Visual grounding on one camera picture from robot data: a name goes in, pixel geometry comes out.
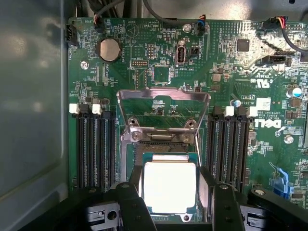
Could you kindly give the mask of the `internal USB port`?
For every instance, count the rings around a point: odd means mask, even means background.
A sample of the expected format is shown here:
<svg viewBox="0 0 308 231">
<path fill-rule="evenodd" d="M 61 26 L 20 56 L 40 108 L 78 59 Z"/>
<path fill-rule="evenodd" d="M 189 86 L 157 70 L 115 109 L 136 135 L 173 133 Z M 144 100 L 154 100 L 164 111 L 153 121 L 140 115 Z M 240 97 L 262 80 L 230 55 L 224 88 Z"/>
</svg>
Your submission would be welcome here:
<svg viewBox="0 0 308 231">
<path fill-rule="evenodd" d="M 175 64 L 177 67 L 183 66 L 186 61 L 186 42 L 185 40 L 179 40 L 176 48 Z"/>
</svg>

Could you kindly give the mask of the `silver coin cell battery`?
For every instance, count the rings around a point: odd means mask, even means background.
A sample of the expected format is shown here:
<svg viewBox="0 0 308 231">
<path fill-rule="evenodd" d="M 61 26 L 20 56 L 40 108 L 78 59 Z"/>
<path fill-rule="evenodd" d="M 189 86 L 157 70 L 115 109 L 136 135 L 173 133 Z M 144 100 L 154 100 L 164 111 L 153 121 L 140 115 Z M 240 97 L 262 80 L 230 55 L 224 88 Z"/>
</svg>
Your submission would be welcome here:
<svg viewBox="0 0 308 231">
<path fill-rule="evenodd" d="M 106 63 L 115 62 L 121 54 L 121 47 L 117 40 L 105 38 L 96 46 L 97 55 Z"/>
</svg>

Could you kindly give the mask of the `black square chip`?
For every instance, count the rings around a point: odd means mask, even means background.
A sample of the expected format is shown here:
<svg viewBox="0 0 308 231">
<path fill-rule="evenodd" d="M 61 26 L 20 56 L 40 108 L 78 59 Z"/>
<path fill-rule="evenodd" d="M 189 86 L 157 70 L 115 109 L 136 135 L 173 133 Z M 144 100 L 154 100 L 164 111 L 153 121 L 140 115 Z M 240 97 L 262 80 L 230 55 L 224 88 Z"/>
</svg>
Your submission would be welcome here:
<svg viewBox="0 0 308 231">
<path fill-rule="evenodd" d="M 250 49 L 250 40 L 240 38 L 237 40 L 237 51 L 248 52 Z"/>
</svg>

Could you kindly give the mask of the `white label sticker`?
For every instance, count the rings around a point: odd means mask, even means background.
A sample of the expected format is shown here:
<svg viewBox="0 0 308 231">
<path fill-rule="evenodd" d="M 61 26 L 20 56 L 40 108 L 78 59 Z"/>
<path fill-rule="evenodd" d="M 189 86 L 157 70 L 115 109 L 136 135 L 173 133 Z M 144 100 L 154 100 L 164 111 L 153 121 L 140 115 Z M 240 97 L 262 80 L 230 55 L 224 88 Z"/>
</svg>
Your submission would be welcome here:
<svg viewBox="0 0 308 231">
<path fill-rule="evenodd" d="M 270 111 L 271 98 L 257 98 L 256 107 L 259 117 L 266 116 Z"/>
</svg>

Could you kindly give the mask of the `black board edge connector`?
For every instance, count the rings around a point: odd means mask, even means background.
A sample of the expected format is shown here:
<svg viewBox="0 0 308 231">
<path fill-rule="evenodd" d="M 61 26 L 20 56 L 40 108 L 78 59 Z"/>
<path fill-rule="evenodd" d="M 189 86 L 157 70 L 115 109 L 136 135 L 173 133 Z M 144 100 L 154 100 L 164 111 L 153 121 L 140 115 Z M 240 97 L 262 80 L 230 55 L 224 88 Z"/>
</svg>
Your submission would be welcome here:
<svg viewBox="0 0 308 231">
<path fill-rule="evenodd" d="M 78 46 L 77 29 L 72 24 L 65 25 L 65 41 L 72 46 Z"/>
</svg>

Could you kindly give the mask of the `large silver capacitor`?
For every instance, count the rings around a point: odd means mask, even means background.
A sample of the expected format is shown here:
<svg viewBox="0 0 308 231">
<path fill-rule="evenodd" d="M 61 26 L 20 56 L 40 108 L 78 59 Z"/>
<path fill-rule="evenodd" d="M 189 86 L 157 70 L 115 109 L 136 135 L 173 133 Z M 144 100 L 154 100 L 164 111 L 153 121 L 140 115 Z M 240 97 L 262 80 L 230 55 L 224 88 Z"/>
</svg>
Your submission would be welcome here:
<svg viewBox="0 0 308 231">
<path fill-rule="evenodd" d="M 291 87 L 286 91 L 286 96 L 288 98 L 299 98 L 302 95 L 302 90 L 299 87 Z"/>
</svg>

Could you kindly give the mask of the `silver metal socket cover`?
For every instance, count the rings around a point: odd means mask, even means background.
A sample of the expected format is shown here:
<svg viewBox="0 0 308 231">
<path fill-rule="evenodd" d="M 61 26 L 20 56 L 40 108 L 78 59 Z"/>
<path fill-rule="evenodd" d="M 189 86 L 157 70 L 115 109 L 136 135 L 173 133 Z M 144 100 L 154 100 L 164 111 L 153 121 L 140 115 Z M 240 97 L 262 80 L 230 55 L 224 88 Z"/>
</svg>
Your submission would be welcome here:
<svg viewBox="0 0 308 231">
<path fill-rule="evenodd" d="M 122 117 L 126 118 L 126 112 L 123 104 L 123 100 L 128 99 L 155 99 L 157 96 L 168 96 L 173 100 L 180 101 L 198 101 L 204 104 L 203 110 L 200 113 L 197 126 L 195 128 L 168 128 L 167 131 L 183 131 L 192 133 L 194 136 L 199 132 L 202 121 L 205 117 L 207 107 L 211 96 L 207 92 L 186 92 L 175 87 L 153 87 L 145 88 L 143 90 L 119 90 L 116 94 L 117 103 Z"/>
</svg>

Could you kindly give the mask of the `CPU socket with metal frame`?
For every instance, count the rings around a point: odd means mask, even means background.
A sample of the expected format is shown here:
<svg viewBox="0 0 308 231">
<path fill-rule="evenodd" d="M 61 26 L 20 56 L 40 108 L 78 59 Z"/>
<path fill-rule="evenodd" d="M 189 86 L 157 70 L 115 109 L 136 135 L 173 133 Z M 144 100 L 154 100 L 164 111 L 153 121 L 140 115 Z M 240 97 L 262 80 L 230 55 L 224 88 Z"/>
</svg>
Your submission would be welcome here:
<svg viewBox="0 0 308 231">
<path fill-rule="evenodd" d="M 205 140 L 206 140 L 206 128 L 201 128 L 199 130 L 201 138 L 201 153 L 202 153 L 202 165 L 205 165 L 206 151 L 205 151 Z M 154 152 L 154 153 L 168 153 L 168 152 L 196 152 L 194 145 L 194 137 L 192 141 L 189 140 L 190 135 L 186 134 L 183 140 L 171 141 L 166 140 L 166 138 L 159 138 L 157 140 L 139 140 L 131 141 L 129 136 L 121 139 L 120 144 L 120 181 L 128 181 L 132 174 L 135 166 L 142 166 L 142 155 L 144 152 Z M 139 196 L 141 193 L 141 182 L 142 176 L 140 178 L 139 185 L 137 187 Z M 154 221 L 161 222 L 174 222 L 174 223 L 198 223 L 205 222 L 205 210 L 202 207 L 197 189 L 197 211 L 194 214 L 179 214 L 179 215 L 163 215 L 151 214 Z"/>
</svg>

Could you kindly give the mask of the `RAM slot with white latch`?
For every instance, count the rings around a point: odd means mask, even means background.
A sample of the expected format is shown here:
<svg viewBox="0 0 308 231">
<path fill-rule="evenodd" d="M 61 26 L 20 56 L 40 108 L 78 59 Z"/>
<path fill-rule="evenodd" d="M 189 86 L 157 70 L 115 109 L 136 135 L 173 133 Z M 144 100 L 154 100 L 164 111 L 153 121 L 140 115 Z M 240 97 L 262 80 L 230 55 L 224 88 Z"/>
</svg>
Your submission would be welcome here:
<svg viewBox="0 0 308 231">
<path fill-rule="evenodd" d="M 69 177 L 72 191 L 84 187 L 84 120 L 77 103 L 69 104 Z"/>
<path fill-rule="evenodd" d="M 219 182 L 225 181 L 225 164 L 228 155 L 228 139 L 231 118 L 234 116 L 234 107 L 226 106 L 223 117 L 218 121 L 218 166 L 217 179 Z"/>
<path fill-rule="evenodd" d="M 244 191 L 245 165 L 247 157 L 248 137 L 250 124 L 258 116 L 256 106 L 250 106 L 247 110 L 243 107 L 238 109 L 239 144 L 238 144 L 238 164 L 237 164 L 237 182 L 236 187 L 239 192 Z"/>
<path fill-rule="evenodd" d="M 104 132 L 105 121 L 102 117 L 103 110 L 100 104 L 92 105 L 93 113 L 93 138 L 94 138 L 94 184 L 104 191 Z"/>
</svg>

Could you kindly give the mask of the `green Dell motherboard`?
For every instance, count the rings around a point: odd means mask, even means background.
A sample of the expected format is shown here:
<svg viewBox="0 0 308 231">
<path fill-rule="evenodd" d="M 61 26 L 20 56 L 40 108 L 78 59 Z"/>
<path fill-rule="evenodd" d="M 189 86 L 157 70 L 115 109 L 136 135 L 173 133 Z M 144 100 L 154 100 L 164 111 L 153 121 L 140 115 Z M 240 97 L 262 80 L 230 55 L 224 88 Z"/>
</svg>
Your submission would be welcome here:
<svg viewBox="0 0 308 231">
<path fill-rule="evenodd" d="M 271 98 L 270 111 L 250 124 L 245 165 L 244 191 L 265 188 L 273 191 L 274 166 L 281 168 L 294 185 L 290 202 L 308 210 L 308 53 L 293 50 L 279 29 L 264 30 L 260 21 L 207 20 L 203 36 L 190 33 L 183 25 L 170 25 L 146 18 L 103 18 L 104 33 L 94 28 L 92 18 L 71 18 L 77 29 L 78 46 L 68 44 L 69 103 L 116 112 L 115 182 L 120 181 L 120 144 L 131 141 L 183 140 L 186 134 L 168 128 L 195 128 L 204 104 L 198 101 L 155 99 L 123 100 L 124 119 L 117 103 L 119 90 L 175 87 L 186 92 L 207 92 L 211 99 L 200 126 L 206 128 L 214 106 L 230 106 L 240 100 L 246 110 L 257 98 Z M 104 62 L 96 53 L 98 42 L 117 40 L 120 57 Z M 248 52 L 237 51 L 237 40 L 250 40 Z M 186 61 L 175 64 L 179 40 L 186 42 Z M 87 61 L 87 70 L 80 67 Z M 288 98 L 286 91 L 299 87 L 299 98 Z M 294 138 L 292 144 L 283 140 Z"/>
</svg>

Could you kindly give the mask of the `blue expansion slot latch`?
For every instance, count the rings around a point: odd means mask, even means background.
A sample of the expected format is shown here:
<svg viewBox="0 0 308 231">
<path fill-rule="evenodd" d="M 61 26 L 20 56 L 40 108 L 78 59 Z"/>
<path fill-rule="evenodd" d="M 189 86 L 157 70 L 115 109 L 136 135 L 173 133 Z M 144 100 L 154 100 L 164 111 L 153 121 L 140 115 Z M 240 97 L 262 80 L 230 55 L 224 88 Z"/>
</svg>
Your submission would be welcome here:
<svg viewBox="0 0 308 231">
<path fill-rule="evenodd" d="M 288 174 L 281 168 L 274 166 L 275 177 L 271 180 L 273 192 L 288 200 L 294 193 L 294 185 L 289 181 Z"/>
</svg>

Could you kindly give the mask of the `grey metal PC case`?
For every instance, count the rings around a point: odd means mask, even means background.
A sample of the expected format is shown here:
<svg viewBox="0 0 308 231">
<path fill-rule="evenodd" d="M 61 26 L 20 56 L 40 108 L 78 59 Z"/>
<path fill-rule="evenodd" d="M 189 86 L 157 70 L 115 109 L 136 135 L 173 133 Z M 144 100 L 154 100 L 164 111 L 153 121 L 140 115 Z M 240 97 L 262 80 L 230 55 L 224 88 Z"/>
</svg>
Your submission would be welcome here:
<svg viewBox="0 0 308 231">
<path fill-rule="evenodd" d="M 287 16 L 285 42 L 308 53 L 308 0 L 0 0 L 0 231 L 24 231 L 85 189 L 69 190 L 65 25 L 95 14 L 176 26 L 203 14 L 260 22 Z M 206 222 L 153 222 L 157 231 L 212 231 Z"/>
</svg>

